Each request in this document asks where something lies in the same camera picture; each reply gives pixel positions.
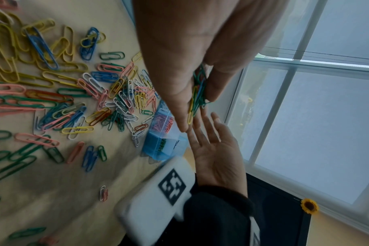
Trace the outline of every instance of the transparent blue container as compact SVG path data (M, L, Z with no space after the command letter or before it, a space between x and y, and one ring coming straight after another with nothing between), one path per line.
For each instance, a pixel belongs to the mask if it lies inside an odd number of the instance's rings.
M180 132L166 103L161 100L145 139L143 152L154 160L167 160L173 156L183 156L188 145L187 135Z

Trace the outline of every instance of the person's right hand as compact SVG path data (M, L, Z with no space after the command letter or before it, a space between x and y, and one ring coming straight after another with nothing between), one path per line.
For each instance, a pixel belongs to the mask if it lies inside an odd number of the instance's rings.
M137 36L149 76L182 132L189 127L194 70L202 62L213 66L205 98L215 101L230 79L265 45L287 2L133 0Z
M220 186L248 197L247 178L237 140L216 113L211 116L221 141L206 115L202 116L202 121L209 140L200 128L194 128L198 141L192 131L187 133L194 153L198 185Z

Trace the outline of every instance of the wall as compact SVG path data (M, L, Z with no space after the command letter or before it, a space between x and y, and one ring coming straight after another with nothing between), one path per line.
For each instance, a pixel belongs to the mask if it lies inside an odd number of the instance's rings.
M325 214L311 218L307 246L369 246L369 235Z

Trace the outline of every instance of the wooden table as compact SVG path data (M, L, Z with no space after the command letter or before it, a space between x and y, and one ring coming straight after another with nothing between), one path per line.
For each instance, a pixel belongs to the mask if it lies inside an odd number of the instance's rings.
M135 27L121 0L23 0L20 10L13 13L25 24L53 18L56 28L44 34L49 44L62 36L64 24L74 29L74 44L92 26L104 32L107 40L97 45L94 58L87 62L90 71L95 71L94 66L100 61L99 52L123 51L126 57L118 63L126 65L140 51ZM78 49L77 47L76 61L82 61ZM136 65L139 69L145 68L142 61ZM18 62L17 67L24 73L41 73L33 65ZM97 101L93 99L79 98L75 101L87 104L86 115L96 110ZM0 117L0 130L32 133L32 125L33 113ZM65 158L78 141L84 141L86 146L103 145L108 160L98 161L94 169L86 173L81 168L83 154L73 164L67 165L56 164L43 150L36 151L34 155L37 160L33 164L0 181L0 245L24 246L45 235L52 235L60 240L57 245L61 246L117 246L125 231L114 216L113 207L120 198L153 172L158 164L151 162L148 157L140 156L143 141L135 148L131 133L126 127L121 133L116 126L108 131L107 127L98 124L93 133L80 134L73 141L59 132L51 131L49 134L60 141L58 148ZM0 140L0 150L14 152L25 144L16 142L13 138ZM2 162L0 168L8 164L10 162ZM99 201L99 190L103 185L109 189L109 198L105 202ZM47 229L38 235L7 239L15 231L31 227Z

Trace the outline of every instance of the sunflower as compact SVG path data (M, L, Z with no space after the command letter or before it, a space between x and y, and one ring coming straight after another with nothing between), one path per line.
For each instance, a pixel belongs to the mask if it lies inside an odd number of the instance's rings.
M315 214L320 209L315 201L307 198L301 201L301 207L308 214Z

